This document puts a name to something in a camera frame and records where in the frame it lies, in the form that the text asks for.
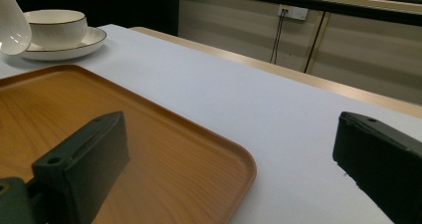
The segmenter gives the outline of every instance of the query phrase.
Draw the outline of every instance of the saucer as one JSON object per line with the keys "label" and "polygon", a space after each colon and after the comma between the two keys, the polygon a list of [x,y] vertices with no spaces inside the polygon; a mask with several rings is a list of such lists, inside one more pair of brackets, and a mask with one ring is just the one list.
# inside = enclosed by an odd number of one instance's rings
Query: saucer
{"label": "saucer", "polygon": [[85,56],[100,48],[106,40],[106,32],[99,28],[89,27],[88,32],[76,48],[52,50],[31,44],[19,56],[36,61],[62,61]]}

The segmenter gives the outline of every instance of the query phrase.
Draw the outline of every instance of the power cord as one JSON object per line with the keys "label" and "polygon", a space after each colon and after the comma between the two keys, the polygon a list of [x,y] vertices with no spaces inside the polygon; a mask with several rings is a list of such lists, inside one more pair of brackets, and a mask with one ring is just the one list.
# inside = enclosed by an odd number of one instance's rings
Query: power cord
{"label": "power cord", "polygon": [[282,14],[280,15],[279,26],[277,28],[276,39],[274,40],[273,52],[271,53],[270,63],[273,62],[273,57],[274,57],[274,64],[277,64],[277,53],[279,50],[280,34],[282,33],[283,20],[285,19],[286,14],[288,14],[288,12],[289,11],[287,9],[283,9]]}

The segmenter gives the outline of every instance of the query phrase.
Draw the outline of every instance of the wooden table edge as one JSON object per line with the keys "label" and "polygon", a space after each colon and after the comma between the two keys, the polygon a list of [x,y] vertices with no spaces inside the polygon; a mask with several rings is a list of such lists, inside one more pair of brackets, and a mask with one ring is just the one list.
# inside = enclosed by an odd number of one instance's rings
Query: wooden table edge
{"label": "wooden table edge", "polygon": [[253,67],[280,77],[284,77],[296,82],[307,84],[312,87],[320,88],[335,94],[352,98],[360,102],[373,104],[396,112],[403,112],[415,117],[422,118],[422,107],[406,103],[404,101],[385,97],[375,93],[367,92],[357,88],[349,87],[343,84],[314,77],[308,74],[300,73],[287,68],[279,67],[270,63],[259,61],[236,53],[224,51],[218,48],[210,47],[200,43],[192,42],[186,39],[178,38],[161,32],[157,32],[144,27],[132,27],[133,31],[143,33],[167,42],[178,44],[186,48],[194,49],[200,52],[218,56],[236,63],[240,63],[249,67]]}

